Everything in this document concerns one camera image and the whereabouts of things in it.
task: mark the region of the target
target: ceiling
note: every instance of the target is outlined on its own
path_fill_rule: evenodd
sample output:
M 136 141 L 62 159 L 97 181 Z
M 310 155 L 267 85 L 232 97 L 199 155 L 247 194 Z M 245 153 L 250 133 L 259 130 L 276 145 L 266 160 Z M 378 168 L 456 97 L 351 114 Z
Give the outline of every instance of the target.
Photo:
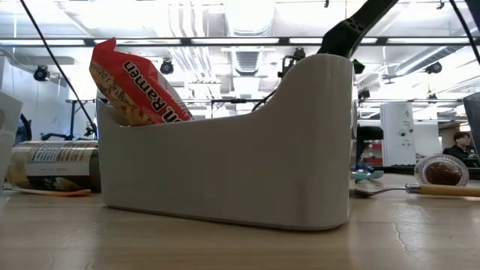
M 232 29 L 254 30 L 263 25 L 268 26 L 268 33 L 262 35 L 321 38 L 332 26 L 355 13 L 364 2 L 365 0 L 330 0 L 329 6 L 325 7 L 324 0 L 26 0 L 42 32 L 49 39 L 171 38 L 202 35 L 226 37 L 231 35 Z M 464 36 L 461 24 L 448 1 L 441 9 L 438 9 L 439 3 L 440 0 L 400 0 L 373 27 L 368 37 L 409 37 L 414 39 L 405 42 L 416 45 L 360 46 L 353 56 L 366 66 L 364 73 L 357 77 L 359 89 L 369 89 L 372 99 L 426 98 L 429 91 L 438 93 L 438 98 L 452 99 L 480 90 L 480 67 L 473 62 L 474 55 L 468 46 L 460 46 L 455 53 L 439 58 L 443 65 L 442 73 L 427 75 L 422 72 L 424 67 L 411 70 L 412 72 L 405 76 L 395 73 L 398 65 L 408 63 L 413 57 L 425 53 L 425 50 L 441 50 L 444 47 L 431 48 L 419 44 L 445 42 L 445 46 L 448 46 L 449 40 L 439 37 Z M 457 4 L 465 20 L 472 22 L 465 3 L 457 1 Z M 195 22 L 197 18 L 201 18 L 198 24 Z M 17 1 L 0 0 L 0 38 L 38 38 L 35 28 Z M 122 52 L 145 56 L 158 68 L 163 59 L 172 59 L 175 72 L 166 78 L 177 87 L 183 98 L 188 99 L 265 97 L 279 83 L 277 72 L 281 70 L 283 57 L 291 55 L 294 49 L 294 46 L 254 48 L 254 51 L 259 52 L 259 61 L 256 66 L 258 71 L 252 77 L 240 76 L 237 72 L 237 55 L 232 53 L 230 46 L 210 46 L 197 51 L 193 47 L 117 48 Z M 179 56 L 182 50 L 184 56 L 196 56 L 193 57 L 190 67 L 179 63 L 182 60 Z M 304 46 L 304 50 L 310 55 L 318 50 L 318 46 Z M 52 51 L 61 60 L 62 68 L 80 95 L 83 98 L 94 97 L 96 87 L 88 72 L 92 47 L 63 46 L 52 48 Z M 53 73 L 58 72 L 42 47 L 6 46 L 0 49 L 0 53 L 7 57 L 14 54 L 22 68 L 49 65 Z M 198 61 L 207 61 L 209 65 L 200 70 L 201 64 L 205 63 Z M 380 103 L 369 103 L 362 106 L 363 116 L 368 117 L 371 114 L 371 117 L 374 117 L 379 105 Z M 221 107 L 214 113 L 215 116 L 243 113 L 251 110 L 252 106 L 253 104 L 242 104 Z M 451 112 L 457 106 L 456 103 L 439 104 L 435 110 L 440 113 Z M 210 106 L 197 106 L 194 113 L 209 117 L 212 111 Z

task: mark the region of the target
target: glass bowl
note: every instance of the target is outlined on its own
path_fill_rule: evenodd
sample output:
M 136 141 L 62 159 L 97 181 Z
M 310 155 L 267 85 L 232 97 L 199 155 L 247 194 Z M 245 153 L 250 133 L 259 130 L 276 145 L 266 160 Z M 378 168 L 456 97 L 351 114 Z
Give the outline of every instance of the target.
M 415 165 L 415 177 L 422 184 L 465 186 L 470 178 L 467 166 L 456 157 L 435 154 Z

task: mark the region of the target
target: metal spoon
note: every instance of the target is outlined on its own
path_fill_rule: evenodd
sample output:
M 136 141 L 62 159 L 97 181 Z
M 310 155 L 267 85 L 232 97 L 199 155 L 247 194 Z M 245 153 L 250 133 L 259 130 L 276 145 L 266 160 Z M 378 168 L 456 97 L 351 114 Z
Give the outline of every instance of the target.
M 369 191 L 355 187 L 353 194 L 358 198 L 368 198 L 386 191 L 406 191 L 408 194 L 480 197 L 480 188 L 477 187 L 457 187 L 440 184 L 405 184 L 405 187 L 386 188 L 378 191 Z

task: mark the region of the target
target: red ramen packaging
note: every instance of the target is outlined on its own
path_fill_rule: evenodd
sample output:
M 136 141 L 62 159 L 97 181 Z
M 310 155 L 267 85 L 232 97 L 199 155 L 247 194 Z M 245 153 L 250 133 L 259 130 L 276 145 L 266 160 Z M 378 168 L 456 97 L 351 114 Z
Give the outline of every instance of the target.
M 176 90 L 146 58 L 116 52 L 116 39 L 93 49 L 90 74 L 130 125 L 182 122 L 192 115 Z

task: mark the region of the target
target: wooden table surface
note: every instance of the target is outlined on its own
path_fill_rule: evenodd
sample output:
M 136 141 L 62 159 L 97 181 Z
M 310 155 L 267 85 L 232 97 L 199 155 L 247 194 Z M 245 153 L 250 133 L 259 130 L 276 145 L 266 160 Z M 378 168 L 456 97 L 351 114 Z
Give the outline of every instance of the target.
M 289 232 L 110 209 L 99 196 L 7 192 L 0 269 L 480 269 L 479 200 L 392 191 L 354 199 L 340 228 Z

